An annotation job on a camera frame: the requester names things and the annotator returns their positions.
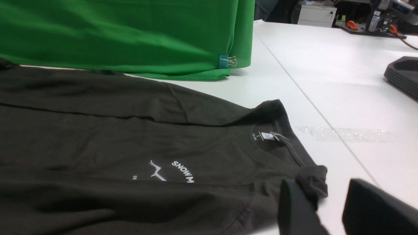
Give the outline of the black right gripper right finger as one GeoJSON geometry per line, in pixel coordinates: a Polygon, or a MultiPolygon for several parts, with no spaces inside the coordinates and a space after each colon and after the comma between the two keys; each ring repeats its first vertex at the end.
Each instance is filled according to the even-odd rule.
{"type": "Polygon", "coordinates": [[[418,210],[361,179],[351,179],[342,216],[347,235],[416,235],[418,210]]]}

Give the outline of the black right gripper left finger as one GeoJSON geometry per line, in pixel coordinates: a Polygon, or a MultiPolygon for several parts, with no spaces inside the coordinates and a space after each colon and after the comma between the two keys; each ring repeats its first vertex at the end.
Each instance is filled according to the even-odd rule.
{"type": "Polygon", "coordinates": [[[283,180],[278,204],[281,235],[328,235],[317,208],[295,180],[283,180]]]}

